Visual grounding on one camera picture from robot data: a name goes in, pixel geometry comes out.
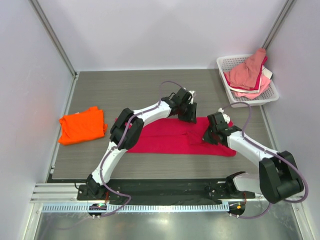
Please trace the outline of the crimson red t shirt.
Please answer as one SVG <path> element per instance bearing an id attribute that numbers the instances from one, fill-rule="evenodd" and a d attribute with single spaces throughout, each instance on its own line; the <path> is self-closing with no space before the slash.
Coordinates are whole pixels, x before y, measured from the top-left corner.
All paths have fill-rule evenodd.
<path id="1" fill-rule="evenodd" d="M 208 127 L 207 117 L 197 117 L 196 123 L 184 122 L 177 118 L 162 118 L 145 126 L 136 145 L 127 152 L 234 157 L 235 150 L 203 140 Z"/>

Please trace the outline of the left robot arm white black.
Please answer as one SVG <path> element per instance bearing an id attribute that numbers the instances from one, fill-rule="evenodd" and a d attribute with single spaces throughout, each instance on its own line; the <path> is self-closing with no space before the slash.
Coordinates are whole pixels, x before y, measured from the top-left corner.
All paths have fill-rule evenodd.
<path id="1" fill-rule="evenodd" d="M 97 200 L 107 192 L 106 183 L 122 156 L 132 149 L 147 125 L 171 116 L 187 123 L 196 123 L 196 92 L 181 87 L 176 93 L 162 97 L 157 103 L 138 110 L 125 108 L 110 130 L 108 147 L 97 168 L 85 181 L 85 193 Z"/>

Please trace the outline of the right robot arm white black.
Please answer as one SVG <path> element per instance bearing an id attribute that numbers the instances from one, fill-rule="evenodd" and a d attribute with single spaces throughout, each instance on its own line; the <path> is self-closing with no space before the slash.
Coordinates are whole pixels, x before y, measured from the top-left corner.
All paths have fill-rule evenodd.
<path id="1" fill-rule="evenodd" d="M 241 128 L 229 126 L 221 112 L 208 115 L 207 119 L 208 128 L 202 138 L 206 143 L 234 150 L 258 168 L 257 174 L 240 171 L 227 176 L 225 191 L 228 196 L 236 198 L 243 192 L 252 192 L 276 204 L 305 190 L 290 152 L 277 152 L 258 143 Z"/>

